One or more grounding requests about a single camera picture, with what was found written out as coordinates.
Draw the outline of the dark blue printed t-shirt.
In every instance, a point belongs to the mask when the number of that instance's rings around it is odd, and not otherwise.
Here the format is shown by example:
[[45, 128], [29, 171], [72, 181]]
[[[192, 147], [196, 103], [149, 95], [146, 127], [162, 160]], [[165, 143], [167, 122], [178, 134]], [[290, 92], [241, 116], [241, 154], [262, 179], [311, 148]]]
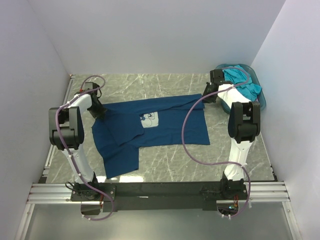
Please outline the dark blue printed t-shirt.
[[104, 104], [92, 135], [107, 179], [138, 170], [139, 149], [166, 145], [209, 145], [201, 94]]

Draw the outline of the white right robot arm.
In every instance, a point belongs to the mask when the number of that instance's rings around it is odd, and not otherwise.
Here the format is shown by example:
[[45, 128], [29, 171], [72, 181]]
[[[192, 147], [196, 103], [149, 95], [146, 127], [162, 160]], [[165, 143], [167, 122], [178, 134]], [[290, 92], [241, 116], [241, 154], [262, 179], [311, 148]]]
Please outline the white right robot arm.
[[204, 103], [214, 103], [220, 98], [230, 108], [227, 129], [231, 148], [219, 187], [221, 197], [230, 200], [247, 191], [245, 165], [250, 147], [261, 130], [260, 104], [243, 96], [227, 80], [227, 73], [222, 69], [210, 71], [210, 82], [206, 84], [203, 96], [207, 96], [202, 100]]

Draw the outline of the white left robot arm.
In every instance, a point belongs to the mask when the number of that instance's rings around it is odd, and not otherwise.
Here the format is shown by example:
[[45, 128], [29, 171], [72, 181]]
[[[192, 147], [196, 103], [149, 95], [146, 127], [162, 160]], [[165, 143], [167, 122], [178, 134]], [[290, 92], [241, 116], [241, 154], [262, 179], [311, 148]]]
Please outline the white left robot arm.
[[107, 109], [100, 102], [101, 88], [95, 82], [85, 81], [70, 101], [48, 111], [50, 143], [65, 155], [74, 174], [74, 183], [67, 182], [65, 186], [85, 201], [95, 201], [101, 194], [83, 148], [82, 114], [88, 111], [95, 120], [105, 118]]

